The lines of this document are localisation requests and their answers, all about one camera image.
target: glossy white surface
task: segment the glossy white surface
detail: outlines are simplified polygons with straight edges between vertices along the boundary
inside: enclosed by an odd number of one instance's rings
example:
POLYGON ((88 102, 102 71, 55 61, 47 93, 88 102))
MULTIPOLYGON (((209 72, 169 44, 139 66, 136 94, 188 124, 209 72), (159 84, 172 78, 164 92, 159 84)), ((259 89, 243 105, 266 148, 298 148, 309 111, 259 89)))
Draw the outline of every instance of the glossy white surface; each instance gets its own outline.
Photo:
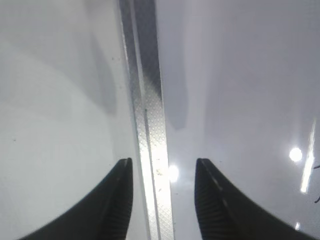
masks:
POLYGON ((176 239, 201 239, 194 206, 200 157, 266 210, 320 238, 320 170, 310 167, 320 164, 313 127, 320 2, 156 3, 169 164, 179 169, 171 183, 176 239), (292 148, 301 149, 300 161, 291 160, 292 148))
POLYGON ((147 239, 119 20, 115 0, 0 0, 0 239, 64 213, 127 157, 127 238, 147 239))

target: diamond-pattern texture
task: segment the diamond-pattern texture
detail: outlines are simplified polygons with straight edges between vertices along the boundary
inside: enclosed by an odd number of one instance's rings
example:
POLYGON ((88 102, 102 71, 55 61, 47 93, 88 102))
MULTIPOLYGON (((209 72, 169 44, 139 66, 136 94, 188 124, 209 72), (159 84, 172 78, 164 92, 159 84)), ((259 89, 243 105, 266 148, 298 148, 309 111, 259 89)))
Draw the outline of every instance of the diamond-pattern texture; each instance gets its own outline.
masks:
POLYGON ((154 0, 134 0, 154 190, 161 240, 173 240, 174 229, 162 84, 154 0))
POLYGON ((119 1, 123 31, 122 33, 126 60, 128 63, 127 67, 129 74, 129 87, 132 97, 135 125, 137 131, 137 140, 139 144, 139 155, 149 225, 148 227, 150 231, 151 240, 158 240, 158 221, 156 216, 154 186, 151 174, 150 152, 145 121, 145 108, 143 106, 142 95, 140 90, 135 38, 132 23, 132 9, 130 3, 130 0, 119 1))

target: bright light spot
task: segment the bright light spot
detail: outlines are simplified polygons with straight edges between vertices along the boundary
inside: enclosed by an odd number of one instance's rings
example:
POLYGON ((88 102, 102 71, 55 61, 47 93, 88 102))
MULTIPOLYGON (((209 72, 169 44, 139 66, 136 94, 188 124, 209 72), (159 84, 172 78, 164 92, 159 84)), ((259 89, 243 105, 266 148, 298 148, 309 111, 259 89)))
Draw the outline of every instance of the bright light spot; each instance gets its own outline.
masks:
POLYGON ((169 166, 169 179, 171 183, 175 183, 179 177, 179 169, 176 165, 169 166))
POLYGON ((291 149, 289 157, 295 163, 299 162, 302 159, 302 151, 300 150, 300 148, 294 147, 291 149))
POLYGON ((296 231, 299 231, 299 229, 300 229, 300 222, 297 222, 297 223, 295 224, 294 229, 295 229, 296 231))

